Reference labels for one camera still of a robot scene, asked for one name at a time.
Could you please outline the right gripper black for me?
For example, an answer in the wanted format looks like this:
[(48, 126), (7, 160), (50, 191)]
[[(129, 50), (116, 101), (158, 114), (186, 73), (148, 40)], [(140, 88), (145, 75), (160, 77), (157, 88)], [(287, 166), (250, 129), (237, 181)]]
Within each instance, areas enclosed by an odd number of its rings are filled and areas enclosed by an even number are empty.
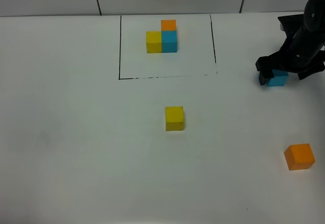
[(300, 80), (323, 72), (325, 66), (322, 46), (324, 31), (311, 32), (305, 27), (300, 27), (293, 37), (286, 37), (279, 51), (257, 60), (260, 85), (266, 85), (274, 78), (272, 70), (298, 73)]

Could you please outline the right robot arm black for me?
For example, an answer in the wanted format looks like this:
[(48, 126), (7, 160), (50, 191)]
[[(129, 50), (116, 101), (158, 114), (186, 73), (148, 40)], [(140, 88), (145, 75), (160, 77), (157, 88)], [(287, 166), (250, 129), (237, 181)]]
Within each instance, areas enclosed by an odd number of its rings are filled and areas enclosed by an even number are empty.
[(289, 73), (303, 80), (324, 71), (324, 0), (309, 0), (303, 14), (278, 20), (286, 39), (279, 51), (256, 61), (260, 85), (283, 86)]

